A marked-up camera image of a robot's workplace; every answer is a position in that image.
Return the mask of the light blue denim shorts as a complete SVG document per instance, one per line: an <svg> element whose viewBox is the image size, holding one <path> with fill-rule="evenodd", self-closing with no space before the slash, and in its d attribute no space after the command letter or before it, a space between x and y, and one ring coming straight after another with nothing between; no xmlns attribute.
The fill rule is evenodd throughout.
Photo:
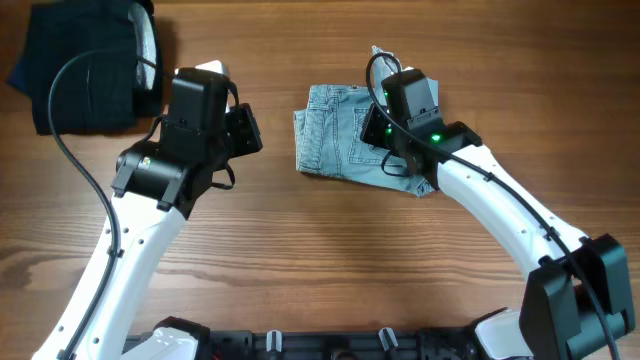
<svg viewBox="0 0 640 360"><path fill-rule="evenodd" d="M434 191L403 159L360 140L372 100L366 86L310 87L307 107L294 112L296 170L422 197Z"/></svg>

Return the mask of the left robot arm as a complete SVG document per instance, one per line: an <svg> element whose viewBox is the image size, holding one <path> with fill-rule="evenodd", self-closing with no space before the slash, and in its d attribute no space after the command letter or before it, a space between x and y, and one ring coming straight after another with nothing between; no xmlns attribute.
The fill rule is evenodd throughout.
<svg viewBox="0 0 640 360"><path fill-rule="evenodd" d="M36 359L207 359L208 328L169 317L132 348L125 343L160 258L230 159L261 150L248 104L219 62L177 70L169 111L116 163L113 196L97 246ZM229 105L229 99L235 100Z"/></svg>

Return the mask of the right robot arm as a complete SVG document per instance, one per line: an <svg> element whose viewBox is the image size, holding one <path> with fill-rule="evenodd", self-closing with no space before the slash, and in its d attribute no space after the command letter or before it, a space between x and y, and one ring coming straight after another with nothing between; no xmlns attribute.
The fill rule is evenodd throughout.
<svg viewBox="0 0 640 360"><path fill-rule="evenodd" d="M609 234L592 238L515 181L462 122L443 122L425 75L400 70L382 80L363 142L401 158L402 176L421 176L468 210L510 254L526 280L518 310L480 320L473 338L486 359L583 359L636 325L627 256Z"/></svg>

